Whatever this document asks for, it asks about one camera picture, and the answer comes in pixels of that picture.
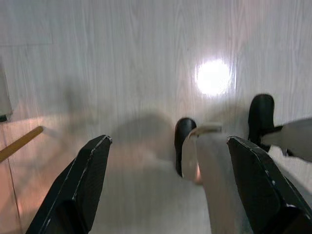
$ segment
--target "white floor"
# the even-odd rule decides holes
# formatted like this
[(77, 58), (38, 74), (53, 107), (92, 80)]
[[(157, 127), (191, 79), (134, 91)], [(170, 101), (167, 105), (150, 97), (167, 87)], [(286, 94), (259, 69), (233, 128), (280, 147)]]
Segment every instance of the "white floor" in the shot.
[[(210, 233), (203, 189), (174, 170), (175, 123), (220, 121), (246, 137), (261, 92), (276, 124), (312, 116), (311, 12), (310, 0), (0, 0), (14, 109), (1, 148), (46, 127), (0, 166), (0, 233), (25, 233), (101, 134), (114, 143), (91, 233)], [(312, 191), (308, 167), (285, 167)]]

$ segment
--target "wooden floor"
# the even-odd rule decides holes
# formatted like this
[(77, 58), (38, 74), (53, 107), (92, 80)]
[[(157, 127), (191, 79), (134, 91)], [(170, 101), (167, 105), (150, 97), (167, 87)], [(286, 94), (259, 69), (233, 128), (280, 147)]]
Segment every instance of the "wooden floor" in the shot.
[[(0, 0), (14, 110), (0, 147), (45, 127), (0, 166), (0, 233), (25, 233), (100, 134), (113, 145), (91, 233), (210, 233), (203, 189), (174, 170), (175, 123), (220, 121), (246, 137), (262, 92), (276, 124), (312, 116), (311, 12), (311, 0)], [(285, 166), (312, 191), (308, 167)]]

